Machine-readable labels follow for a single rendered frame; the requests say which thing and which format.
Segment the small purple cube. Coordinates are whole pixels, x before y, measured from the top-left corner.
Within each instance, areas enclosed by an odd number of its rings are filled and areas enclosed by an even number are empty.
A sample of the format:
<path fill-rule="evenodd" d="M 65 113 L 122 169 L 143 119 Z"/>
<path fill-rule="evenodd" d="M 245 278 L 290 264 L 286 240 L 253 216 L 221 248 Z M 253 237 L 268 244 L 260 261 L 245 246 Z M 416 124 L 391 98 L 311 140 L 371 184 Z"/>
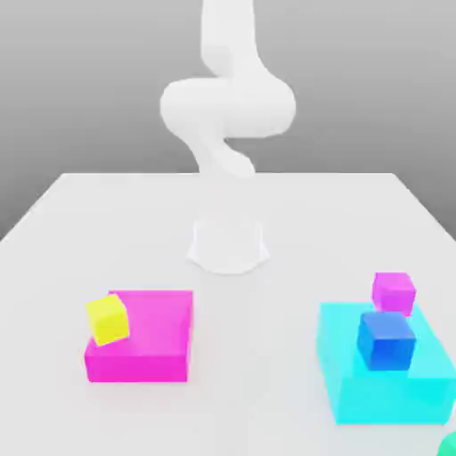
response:
<path fill-rule="evenodd" d="M 398 312 L 410 316 L 417 290 L 406 272 L 376 272 L 371 298 L 381 312 Z"/>

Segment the small blue cube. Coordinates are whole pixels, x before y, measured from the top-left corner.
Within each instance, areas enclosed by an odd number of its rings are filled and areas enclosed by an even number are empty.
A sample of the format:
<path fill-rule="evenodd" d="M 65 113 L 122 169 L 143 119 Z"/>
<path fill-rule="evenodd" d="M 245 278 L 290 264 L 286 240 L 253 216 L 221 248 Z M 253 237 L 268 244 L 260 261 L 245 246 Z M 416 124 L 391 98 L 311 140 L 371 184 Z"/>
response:
<path fill-rule="evenodd" d="M 356 345 L 370 371 L 407 371 L 416 341 L 402 313 L 369 311 L 361 314 Z"/>

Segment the large cyan box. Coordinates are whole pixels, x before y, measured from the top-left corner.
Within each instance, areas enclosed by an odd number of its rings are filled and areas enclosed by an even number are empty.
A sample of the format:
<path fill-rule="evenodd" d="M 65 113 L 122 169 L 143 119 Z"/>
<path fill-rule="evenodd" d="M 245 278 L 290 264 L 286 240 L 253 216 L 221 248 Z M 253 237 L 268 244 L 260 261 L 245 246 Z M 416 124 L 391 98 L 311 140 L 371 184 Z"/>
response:
<path fill-rule="evenodd" d="M 456 366 L 418 305 L 408 370 L 370 370 L 357 347 L 361 315 L 373 304 L 323 302 L 316 351 L 339 425 L 443 425 L 456 401 Z"/>

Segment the small green cube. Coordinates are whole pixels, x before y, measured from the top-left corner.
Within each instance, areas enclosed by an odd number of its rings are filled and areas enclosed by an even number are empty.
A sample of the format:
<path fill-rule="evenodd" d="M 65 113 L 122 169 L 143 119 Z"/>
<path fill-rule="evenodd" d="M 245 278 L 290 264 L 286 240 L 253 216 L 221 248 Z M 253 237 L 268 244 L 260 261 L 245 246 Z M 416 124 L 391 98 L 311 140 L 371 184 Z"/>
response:
<path fill-rule="evenodd" d="M 436 456 L 456 456 L 456 431 L 443 438 Z"/>

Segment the large magenta box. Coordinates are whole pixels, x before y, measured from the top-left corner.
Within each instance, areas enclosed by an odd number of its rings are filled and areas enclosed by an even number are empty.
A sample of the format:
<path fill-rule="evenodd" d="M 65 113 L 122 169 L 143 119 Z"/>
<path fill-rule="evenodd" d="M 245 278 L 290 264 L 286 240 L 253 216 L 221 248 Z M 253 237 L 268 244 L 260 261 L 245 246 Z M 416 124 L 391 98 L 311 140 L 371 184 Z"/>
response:
<path fill-rule="evenodd" d="M 85 368 L 91 382 L 184 383 L 193 330 L 190 290 L 112 289 L 126 307 L 130 335 L 105 346 L 90 340 Z"/>

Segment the small yellow cube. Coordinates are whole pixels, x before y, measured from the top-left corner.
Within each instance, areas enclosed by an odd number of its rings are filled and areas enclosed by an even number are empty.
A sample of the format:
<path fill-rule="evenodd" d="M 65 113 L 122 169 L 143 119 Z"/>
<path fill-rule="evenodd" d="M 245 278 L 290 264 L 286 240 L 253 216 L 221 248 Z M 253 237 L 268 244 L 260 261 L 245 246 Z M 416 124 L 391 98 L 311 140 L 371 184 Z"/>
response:
<path fill-rule="evenodd" d="M 90 333 L 97 346 L 106 346 L 130 334 L 126 307 L 116 294 L 85 305 Z"/>

